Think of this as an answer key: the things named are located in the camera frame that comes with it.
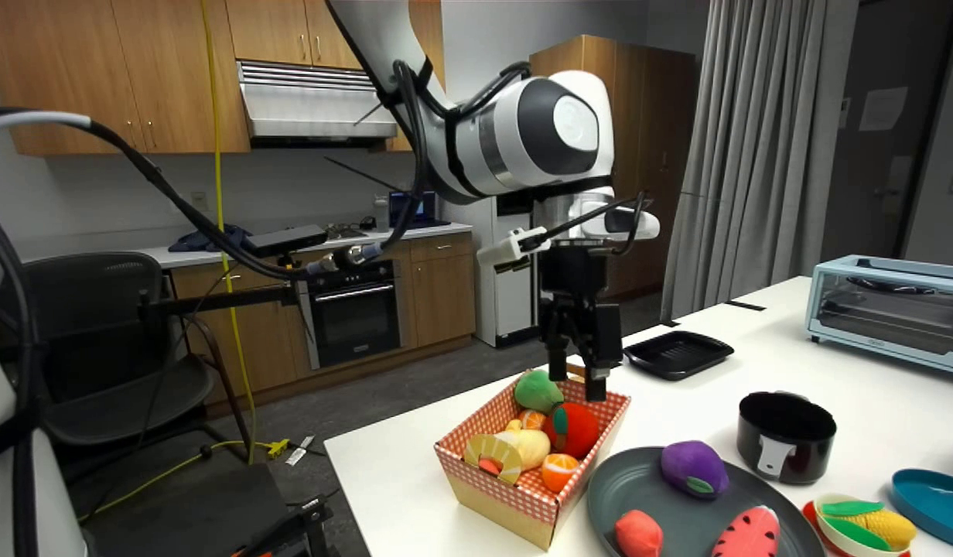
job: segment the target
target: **oven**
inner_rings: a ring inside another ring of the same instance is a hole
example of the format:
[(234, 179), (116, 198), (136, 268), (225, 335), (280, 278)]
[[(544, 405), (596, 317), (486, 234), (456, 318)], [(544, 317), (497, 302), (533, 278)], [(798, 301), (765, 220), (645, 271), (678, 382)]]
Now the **oven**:
[(312, 369), (400, 346), (396, 278), (391, 260), (307, 278), (299, 309), (310, 326)]

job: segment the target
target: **gray curtain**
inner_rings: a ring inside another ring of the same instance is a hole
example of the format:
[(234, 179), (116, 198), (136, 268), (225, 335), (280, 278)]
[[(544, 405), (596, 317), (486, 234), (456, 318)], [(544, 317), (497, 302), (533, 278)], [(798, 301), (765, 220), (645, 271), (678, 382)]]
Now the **gray curtain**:
[(828, 97), (821, 86), (828, 4), (707, 0), (661, 318), (818, 263), (836, 144), (828, 120), (840, 99), (840, 90), (831, 90), (836, 103), (821, 99)]

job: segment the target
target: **range hood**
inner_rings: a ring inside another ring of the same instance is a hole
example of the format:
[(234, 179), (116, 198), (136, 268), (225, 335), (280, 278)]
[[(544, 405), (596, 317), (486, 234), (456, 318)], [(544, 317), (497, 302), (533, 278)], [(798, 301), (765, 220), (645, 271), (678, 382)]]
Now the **range hood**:
[(274, 63), (234, 67), (257, 139), (382, 139), (396, 130), (366, 70)]

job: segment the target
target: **black chair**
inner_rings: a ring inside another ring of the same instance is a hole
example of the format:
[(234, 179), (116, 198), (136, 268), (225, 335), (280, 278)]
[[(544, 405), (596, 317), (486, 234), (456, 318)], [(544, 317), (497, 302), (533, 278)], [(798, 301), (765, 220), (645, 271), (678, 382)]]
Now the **black chair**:
[[(29, 263), (26, 278), (39, 330), (35, 410), (67, 477), (197, 426), (224, 440), (204, 412), (217, 382), (240, 442), (251, 442), (214, 338), (197, 328), (208, 353), (190, 353), (182, 326), (197, 321), (150, 309), (167, 297), (165, 268), (150, 256), (67, 254)], [(13, 309), (4, 291), (4, 326), (16, 318)]]

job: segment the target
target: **black tray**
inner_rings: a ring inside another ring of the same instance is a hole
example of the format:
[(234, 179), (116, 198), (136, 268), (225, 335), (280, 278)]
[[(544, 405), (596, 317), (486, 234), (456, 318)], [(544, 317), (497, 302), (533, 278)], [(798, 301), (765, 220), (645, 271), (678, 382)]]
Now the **black tray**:
[(730, 353), (733, 346), (692, 330), (671, 330), (625, 346), (625, 357), (634, 369), (664, 382), (689, 377), (707, 364), (725, 362)]
[(715, 502), (679, 494), (661, 480), (659, 447), (628, 449), (607, 457), (588, 482), (588, 523), (607, 557), (620, 557), (612, 541), (616, 520), (638, 507), (661, 526), (661, 557), (710, 554), (727, 523), (755, 505), (766, 505), (781, 518), (783, 557), (818, 557), (822, 545), (798, 507), (741, 467), (727, 467), (727, 493)]

